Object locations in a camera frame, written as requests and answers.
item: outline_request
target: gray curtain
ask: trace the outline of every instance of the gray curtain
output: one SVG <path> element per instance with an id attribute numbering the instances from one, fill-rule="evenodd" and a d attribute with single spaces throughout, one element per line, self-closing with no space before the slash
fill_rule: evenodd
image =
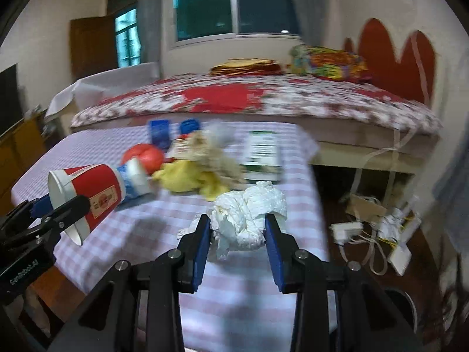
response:
<path id="1" fill-rule="evenodd" d="M 293 0 L 302 38 L 309 46 L 322 44 L 328 0 Z"/>
<path id="2" fill-rule="evenodd" d="M 469 118 L 448 169 L 433 188 L 443 227 L 459 253 L 469 253 Z"/>
<path id="3" fill-rule="evenodd" d="M 138 0 L 137 25 L 140 61 L 157 62 L 161 73 L 161 20 L 163 0 Z"/>

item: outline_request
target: checkered tablecloth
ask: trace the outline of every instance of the checkered tablecloth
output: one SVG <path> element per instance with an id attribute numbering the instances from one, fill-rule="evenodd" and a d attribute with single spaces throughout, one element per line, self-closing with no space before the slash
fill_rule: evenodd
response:
<path id="1" fill-rule="evenodd" d="M 327 240 L 320 199 L 308 160 L 317 144 L 288 123 L 231 122 L 235 145 L 227 153 L 240 157 L 248 131 L 280 134 L 284 174 L 278 187 L 287 198 L 287 232 L 301 248 L 327 259 Z M 146 127 L 86 130 L 72 134 L 46 153 L 15 184 L 13 201 L 47 193 L 50 170 L 109 163 L 118 166 L 125 150 L 149 141 Z M 212 204 L 199 195 L 173 195 L 161 190 L 156 199 L 135 202 L 111 213 L 85 240 L 75 245 L 65 234 L 55 247 L 57 268 L 79 289 L 89 292 L 118 260 L 132 264 L 154 260 L 177 246 L 176 233 Z M 330 296 L 330 324 L 335 307 Z M 230 252 L 225 261 L 207 263 L 194 295 L 181 294 L 181 320 L 186 347 L 199 351 L 287 351 L 291 339 L 295 295 L 275 286 L 265 248 Z"/>

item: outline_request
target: television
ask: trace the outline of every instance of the television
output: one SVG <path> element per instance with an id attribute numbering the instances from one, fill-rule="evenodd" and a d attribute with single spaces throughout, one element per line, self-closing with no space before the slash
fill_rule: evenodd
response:
<path id="1" fill-rule="evenodd" d="M 0 72 L 0 135 L 23 118 L 16 65 Z"/>

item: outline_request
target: metal bolt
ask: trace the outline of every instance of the metal bolt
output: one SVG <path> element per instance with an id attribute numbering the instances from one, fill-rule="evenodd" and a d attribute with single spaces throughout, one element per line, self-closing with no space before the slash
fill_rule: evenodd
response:
<path id="1" fill-rule="evenodd" d="M 355 260 L 351 260 L 347 266 L 349 267 L 350 270 L 352 271 L 358 271 L 362 268 L 362 265 L 360 265 L 360 262 L 357 262 Z"/>
<path id="2" fill-rule="evenodd" d="M 182 253 L 179 249 L 171 249 L 170 251 L 168 251 L 168 257 L 171 258 L 172 260 L 179 258 L 181 254 Z"/>
<path id="3" fill-rule="evenodd" d="M 122 271 L 122 270 L 125 270 L 127 267 L 128 267 L 128 262 L 126 260 L 120 260 L 119 262 L 117 262 L 114 267 L 118 270 L 118 271 Z"/>
<path id="4" fill-rule="evenodd" d="M 308 251 L 304 249 L 299 249 L 295 251 L 295 257 L 297 257 L 299 260 L 305 260 L 306 258 L 308 258 L 308 256 L 309 256 Z"/>

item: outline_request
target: red plastic object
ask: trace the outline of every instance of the red plastic object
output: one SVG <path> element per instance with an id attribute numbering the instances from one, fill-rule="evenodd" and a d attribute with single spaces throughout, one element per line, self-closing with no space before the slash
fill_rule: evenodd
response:
<path id="1" fill-rule="evenodd" d="M 134 157 L 140 160 L 147 174 L 151 175 L 161 168 L 165 154 L 159 148 L 151 144 L 137 144 L 124 153 L 121 163 L 125 164 Z"/>

